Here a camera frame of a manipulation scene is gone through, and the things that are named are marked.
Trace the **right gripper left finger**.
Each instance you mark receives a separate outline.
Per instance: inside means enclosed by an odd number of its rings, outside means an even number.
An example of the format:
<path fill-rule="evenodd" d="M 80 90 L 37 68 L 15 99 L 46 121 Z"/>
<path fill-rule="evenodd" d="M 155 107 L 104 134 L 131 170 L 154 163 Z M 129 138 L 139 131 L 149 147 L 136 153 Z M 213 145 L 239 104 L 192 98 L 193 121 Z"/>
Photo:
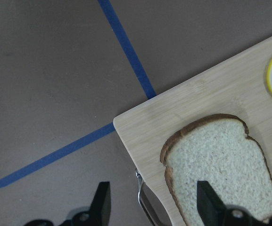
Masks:
<path fill-rule="evenodd" d="M 110 182 L 100 182 L 88 210 L 79 211 L 60 226 L 108 226 L 110 214 Z"/>

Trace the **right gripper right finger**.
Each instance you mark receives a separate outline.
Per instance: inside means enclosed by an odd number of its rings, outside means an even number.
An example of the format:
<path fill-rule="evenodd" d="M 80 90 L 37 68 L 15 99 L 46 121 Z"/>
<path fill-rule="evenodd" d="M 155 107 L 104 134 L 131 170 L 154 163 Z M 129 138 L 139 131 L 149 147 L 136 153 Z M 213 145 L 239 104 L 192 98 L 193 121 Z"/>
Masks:
<path fill-rule="evenodd" d="M 205 226 L 272 226 L 254 218 L 245 208 L 226 205 L 208 181 L 197 182 L 197 210 Z"/>

